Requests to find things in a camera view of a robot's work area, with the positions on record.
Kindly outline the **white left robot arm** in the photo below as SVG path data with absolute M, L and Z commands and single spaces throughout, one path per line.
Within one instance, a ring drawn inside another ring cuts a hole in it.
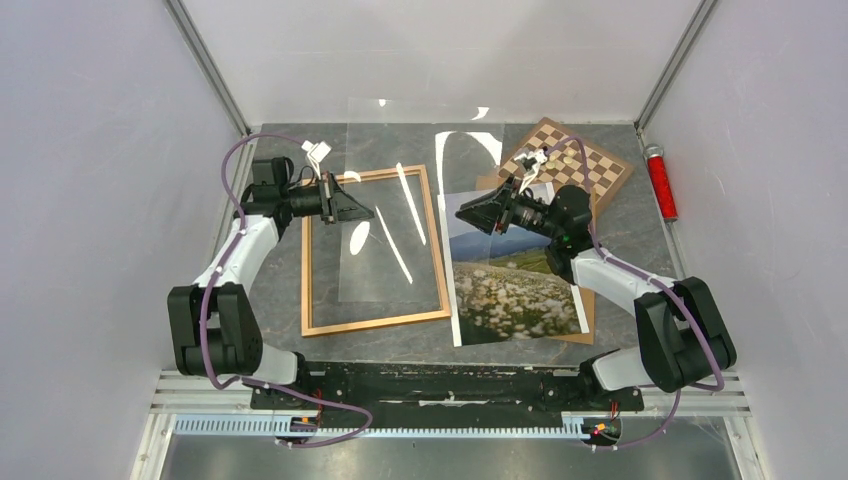
M 374 217 L 330 173 L 306 183 L 294 176 L 288 157 L 259 160 L 253 182 L 238 202 L 225 245 L 209 267 L 188 286 L 167 297 L 177 370 L 226 384 L 230 375 L 265 385 L 291 408 L 307 405 L 314 393 L 302 355 L 264 343 L 249 292 L 268 254 L 296 218 L 319 218 L 327 225 Z

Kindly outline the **clear acrylic sheet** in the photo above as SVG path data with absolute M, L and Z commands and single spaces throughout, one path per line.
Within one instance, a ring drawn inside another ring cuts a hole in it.
M 374 217 L 343 232 L 338 299 L 438 310 L 444 275 L 434 202 L 499 164 L 499 111 L 351 98 L 347 113 L 344 188 Z

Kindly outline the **wooden picture frame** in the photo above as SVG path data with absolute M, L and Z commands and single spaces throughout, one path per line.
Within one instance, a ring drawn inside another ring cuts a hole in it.
M 344 190 L 375 213 L 323 230 L 302 223 L 301 333 L 353 333 L 451 316 L 427 169 L 346 171 Z

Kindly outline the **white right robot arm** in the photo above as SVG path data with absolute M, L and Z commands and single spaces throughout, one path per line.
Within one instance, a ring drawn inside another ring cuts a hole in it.
M 487 235 L 520 227 L 547 238 L 546 260 L 555 275 L 634 318 L 637 346 L 582 363 L 577 392 L 585 405 L 602 408 L 618 390 L 643 385 L 667 393 L 724 389 L 722 373 L 735 364 L 737 353 L 708 285 L 697 277 L 652 274 L 601 247 L 586 190 L 566 185 L 544 202 L 524 194 L 519 180 L 509 177 L 462 204 L 455 216 Z

